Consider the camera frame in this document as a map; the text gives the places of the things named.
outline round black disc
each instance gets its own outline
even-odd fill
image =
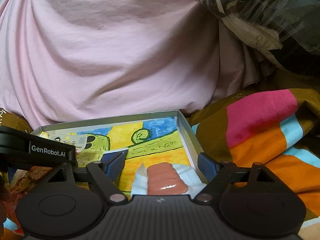
[[[293,193],[230,192],[220,201],[220,212],[235,229],[261,238],[297,233],[305,217],[304,204]]]
[[[67,192],[30,192],[16,209],[23,230],[43,238],[76,236],[89,228],[103,212],[93,192],[73,187]]]

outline magenta fabric patch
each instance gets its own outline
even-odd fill
[[[289,118],[298,109],[290,90],[260,92],[227,107],[227,143],[231,149]]]

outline white tissue paper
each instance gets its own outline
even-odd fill
[[[199,179],[196,171],[188,165],[183,164],[172,164],[173,168],[177,171],[180,178],[188,186],[189,190],[183,195],[190,195],[191,198],[194,198],[199,192],[206,186]],[[148,175],[147,169],[142,163],[141,166],[137,169],[136,175],[131,189],[131,197],[133,195],[147,195],[148,192]]]

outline black ridged surface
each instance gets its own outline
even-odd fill
[[[35,238],[25,237],[25,240],[32,239]],[[211,207],[196,205],[186,195],[135,196],[126,205],[110,208],[94,229],[72,239],[260,240],[232,231],[219,220]],[[299,239],[298,236],[282,238]]]

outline finger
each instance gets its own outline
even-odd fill
[[[0,239],[4,235],[4,227],[3,224],[0,224]]]
[[[7,220],[7,214],[5,212],[5,208],[2,201],[0,201],[0,225],[3,224],[6,220]]]
[[[1,201],[8,201],[10,198],[10,189],[7,185],[4,185],[0,189],[0,200]]]

